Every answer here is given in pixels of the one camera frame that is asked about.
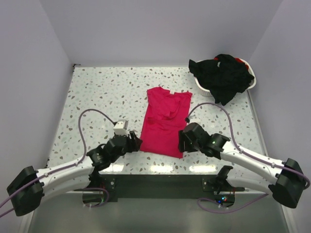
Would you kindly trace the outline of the pink t shirt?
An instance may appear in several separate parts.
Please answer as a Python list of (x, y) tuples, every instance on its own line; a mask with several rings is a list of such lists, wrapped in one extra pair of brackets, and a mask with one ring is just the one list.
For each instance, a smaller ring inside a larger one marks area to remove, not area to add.
[(140, 150), (181, 159), (183, 153), (178, 149), (178, 134), (186, 126), (192, 93), (154, 87), (147, 90), (147, 97)]

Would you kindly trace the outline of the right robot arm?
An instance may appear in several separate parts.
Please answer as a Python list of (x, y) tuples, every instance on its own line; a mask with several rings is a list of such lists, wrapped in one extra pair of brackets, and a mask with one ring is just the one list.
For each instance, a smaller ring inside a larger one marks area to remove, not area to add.
[(180, 130), (178, 137), (181, 152), (199, 151), (207, 157), (232, 162), (252, 172), (250, 177), (238, 177), (229, 174), (230, 167), (221, 169), (216, 184), (223, 191), (231, 187), (250, 188), (272, 195), (278, 203), (294, 209), (307, 189), (307, 178), (294, 159), (282, 161), (255, 153), (239, 147), (224, 135), (208, 134), (195, 122)]

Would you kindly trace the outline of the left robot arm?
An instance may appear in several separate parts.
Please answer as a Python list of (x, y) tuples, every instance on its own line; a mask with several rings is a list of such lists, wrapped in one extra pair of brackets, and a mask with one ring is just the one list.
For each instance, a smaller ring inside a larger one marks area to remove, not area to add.
[[(84, 157), (63, 165), (38, 170), (32, 166), (24, 168), (7, 187), (16, 216), (32, 212), (47, 197), (86, 187), (98, 189), (101, 179), (94, 173), (108, 168), (127, 153), (139, 151), (141, 144), (142, 140), (131, 131), (128, 135), (114, 135)], [(85, 176), (83, 184), (75, 181), (82, 176)]]

